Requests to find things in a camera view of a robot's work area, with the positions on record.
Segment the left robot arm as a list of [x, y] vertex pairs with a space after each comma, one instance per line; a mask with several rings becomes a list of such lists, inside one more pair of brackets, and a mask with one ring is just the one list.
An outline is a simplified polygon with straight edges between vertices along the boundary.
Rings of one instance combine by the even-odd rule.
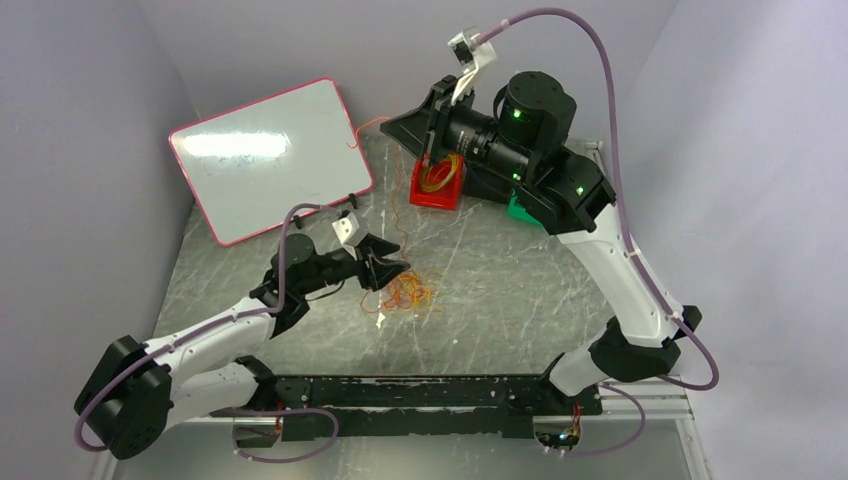
[[302, 233], [280, 241], [260, 284], [235, 305], [175, 333], [137, 340], [125, 335], [104, 351], [76, 398], [72, 435], [89, 452], [123, 460], [171, 427], [234, 408], [261, 416], [277, 400], [275, 375], [238, 351], [292, 329], [310, 310], [310, 294], [355, 279], [383, 289], [410, 265], [400, 245], [342, 228], [340, 248], [319, 253]]

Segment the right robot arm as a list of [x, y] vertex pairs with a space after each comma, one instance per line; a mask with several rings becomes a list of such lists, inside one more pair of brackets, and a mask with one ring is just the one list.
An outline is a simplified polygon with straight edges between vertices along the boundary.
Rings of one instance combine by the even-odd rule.
[[672, 300], [638, 259], [601, 167], [567, 148], [575, 100], [550, 75], [526, 71], [500, 90], [499, 113], [489, 116], [474, 109], [472, 96], [454, 100], [458, 87], [457, 78], [444, 77], [419, 107], [385, 121], [382, 133], [418, 159], [455, 153], [507, 182], [525, 211], [581, 262], [614, 312], [600, 334], [551, 363], [539, 389], [542, 406], [562, 414], [578, 393], [604, 380], [667, 377], [680, 357], [678, 340], [700, 314]]

